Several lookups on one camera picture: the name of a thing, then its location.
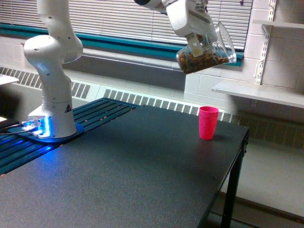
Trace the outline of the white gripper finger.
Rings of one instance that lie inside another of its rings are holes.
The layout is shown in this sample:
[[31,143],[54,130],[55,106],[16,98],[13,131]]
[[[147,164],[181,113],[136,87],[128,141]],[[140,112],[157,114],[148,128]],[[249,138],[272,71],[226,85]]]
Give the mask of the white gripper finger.
[[195,33],[190,33],[186,36],[188,46],[192,52],[192,55],[194,57],[198,57],[202,55],[202,45],[198,39],[197,34]]

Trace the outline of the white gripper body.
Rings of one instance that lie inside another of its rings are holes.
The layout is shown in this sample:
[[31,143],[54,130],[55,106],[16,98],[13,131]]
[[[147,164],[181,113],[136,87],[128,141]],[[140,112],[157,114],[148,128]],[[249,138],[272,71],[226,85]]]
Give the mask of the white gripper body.
[[179,37],[196,34],[218,40],[212,18],[207,12],[207,0],[177,0],[166,7],[172,29]]

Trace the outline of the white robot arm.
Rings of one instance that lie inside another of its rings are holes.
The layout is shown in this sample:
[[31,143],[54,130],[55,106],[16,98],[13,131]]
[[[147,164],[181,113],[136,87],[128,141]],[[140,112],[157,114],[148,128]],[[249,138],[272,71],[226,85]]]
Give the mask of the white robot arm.
[[[187,39],[195,56],[202,53],[199,39],[215,31],[205,0],[139,0],[137,4],[166,14],[175,34]],[[39,0],[37,9],[48,34],[28,39],[24,55],[39,74],[42,104],[28,116],[33,123],[25,124],[23,129],[41,139],[65,138],[77,130],[71,80],[63,65],[79,59],[83,45],[73,31],[67,0]]]

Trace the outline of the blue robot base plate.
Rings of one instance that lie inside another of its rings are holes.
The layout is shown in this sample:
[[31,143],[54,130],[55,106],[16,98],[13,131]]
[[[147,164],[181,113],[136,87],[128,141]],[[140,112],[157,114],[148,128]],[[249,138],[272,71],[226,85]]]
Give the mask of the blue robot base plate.
[[26,133],[17,133],[19,131],[21,131],[21,127],[14,127],[9,129],[9,133],[14,133],[18,136],[20,136],[21,138],[30,140],[30,141],[34,141],[34,142],[39,142],[39,143],[50,143],[50,144],[63,144],[63,143],[67,143],[81,135],[84,134],[84,127],[80,124],[75,124],[76,125],[76,133],[74,133],[71,136],[68,137],[62,137],[62,138],[38,138],[37,136],[26,132]]

